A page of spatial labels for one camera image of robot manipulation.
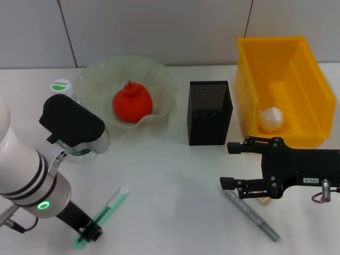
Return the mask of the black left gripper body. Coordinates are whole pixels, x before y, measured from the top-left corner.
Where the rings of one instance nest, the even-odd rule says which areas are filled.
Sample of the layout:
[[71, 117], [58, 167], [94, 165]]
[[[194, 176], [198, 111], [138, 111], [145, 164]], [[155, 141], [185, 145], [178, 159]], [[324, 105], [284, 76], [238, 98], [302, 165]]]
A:
[[70, 201], [56, 217], [77, 232], [80, 232], [92, 220], [92, 218], [72, 201]]

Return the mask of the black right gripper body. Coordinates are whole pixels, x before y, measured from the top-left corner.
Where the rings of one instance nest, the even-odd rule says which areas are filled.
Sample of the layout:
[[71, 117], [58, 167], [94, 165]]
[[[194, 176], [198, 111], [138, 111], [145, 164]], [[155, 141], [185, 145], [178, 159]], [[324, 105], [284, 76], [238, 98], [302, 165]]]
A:
[[324, 180], [339, 188], [338, 149], [294, 149], [282, 138], [272, 138], [262, 152], [261, 169], [272, 199], [292, 186], [321, 186]]

